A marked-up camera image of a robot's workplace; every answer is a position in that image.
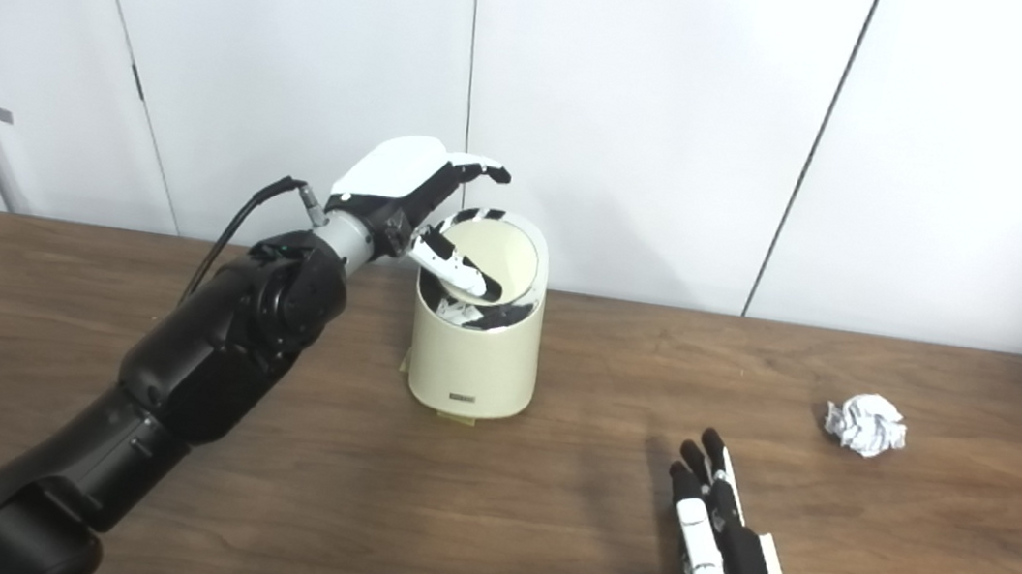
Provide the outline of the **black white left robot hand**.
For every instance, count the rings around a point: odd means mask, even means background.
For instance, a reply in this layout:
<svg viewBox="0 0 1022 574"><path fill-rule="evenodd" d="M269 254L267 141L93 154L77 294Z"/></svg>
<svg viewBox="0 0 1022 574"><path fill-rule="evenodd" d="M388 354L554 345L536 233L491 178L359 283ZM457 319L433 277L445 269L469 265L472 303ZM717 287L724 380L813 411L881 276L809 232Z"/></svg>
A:
<svg viewBox="0 0 1022 574"><path fill-rule="evenodd" d="M502 285L459 251L442 227L426 224L462 184L482 176L501 185L512 180L502 163L452 154L440 139L385 140L334 181L326 223L314 232L347 277L376 259L409 257L462 293L496 302Z"/></svg>

